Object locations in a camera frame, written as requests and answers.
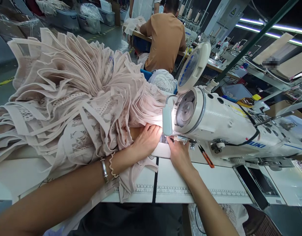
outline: scissors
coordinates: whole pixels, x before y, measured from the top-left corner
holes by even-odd
[[[198,145],[199,150],[201,151],[203,157],[206,159],[206,161],[208,162],[209,166],[211,168],[214,168],[214,164],[212,163],[212,161],[210,160],[208,154],[204,151],[203,147],[201,145]]]

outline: hand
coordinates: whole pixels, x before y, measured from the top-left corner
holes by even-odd
[[[177,169],[177,171],[185,179],[189,174],[193,173],[194,170],[196,171],[191,163],[188,152],[189,142],[184,145],[179,141],[172,142],[170,137],[166,137],[166,139],[171,149],[171,162],[175,169]]]
[[[138,155],[138,161],[150,156],[157,147],[163,129],[157,125],[146,124],[143,131],[131,145],[133,154]]]

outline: bracelet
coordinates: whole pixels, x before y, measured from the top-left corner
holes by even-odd
[[[105,159],[101,159],[101,163],[102,163],[102,170],[103,170],[103,177],[104,177],[104,180],[105,180],[105,183],[107,184],[108,183],[108,174],[107,174],[107,170],[106,170],[106,166],[105,166]]]
[[[115,175],[114,173],[113,173],[113,171],[114,171],[114,169],[112,168],[112,159],[113,159],[113,157],[114,157],[114,154],[115,154],[115,152],[113,152],[112,154],[111,154],[111,159],[109,159],[109,168],[110,168],[110,170],[111,170],[111,174],[112,174],[112,176],[116,179],[119,175]]]

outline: ceiling light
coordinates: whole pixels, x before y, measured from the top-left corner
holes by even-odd
[[[293,40],[293,39],[291,39],[291,40],[290,40],[290,42],[291,42],[291,43],[293,43],[293,44],[296,44],[296,45],[302,46],[302,42],[299,42],[299,41],[297,41],[297,40]]]
[[[248,19],[244,19],[244,18],[241,18],[240,21],[252,23],[252,24],[255,24],[255,25],[263,25],[263,23],[260,22],[260,21],[248,20]]]
[[[245,18],[241,18],[239,21],[251,23],[251,24],[254,24],[254,25],[263,25],[263,23],[260,22],[260,21],[249,20],[249,19],[245,19]],[[272,28],[273,29],[278,29],[278,30],[282,29],[282,30],[285,30],[285,31],[302,34],[302,29],[299,29],[299,28],[292,28],[292,27],[287,27],[287,26],[283,26],[283,25],[274,25],[274,26],[272,26]]]
[[[260,32],[260,30],[249,28],[247,26],[242,26],[242,25],[239,25],[239,24],[236,24],[235,26],[239,27],[239,28],[246,29],[246,30],[250,30],[250,31],[253,31],[253,32],[256,32],[256,33]],[[272,38],[280,38],[281,37],[280,35],[276,35],[276,34],[272,34],[272,33],[266,33],[266,35],[269,36],[269,37],[272,37]],[[293,44],[296,44],[296,45],[299,45],[299,46],[302,46],[302,42],[297,41],[297,40],[291,39],[289,42],[293,43]]]
[[[249,28],[249,27],[247,27],[247,26],[242,26],[242,25],[239,25],[239,24],[237,24],[237,25],[235,25],[235,26],[240,27],[240,28],[243,28],[243,29],[247,29],[247,30],[250,30],[250,31],[254,31],[254,32],[257,32],[257,33],[260,32],[260,30],[253,29],[253,28]]]

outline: green pole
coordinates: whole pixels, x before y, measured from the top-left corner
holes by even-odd
[[[270,28],[275,25],[299,0],[288,0],[288,2],[278,11],[278,13],[264,26],[264,28],[243,48],[240,54],[222,71],[221,74],[214,80],[215,82],[220,82],[227,72],[232,69],[233,66],[239,62],[239,60],[248,52],[248,50],[255,45],[262,36],[267,33]]]

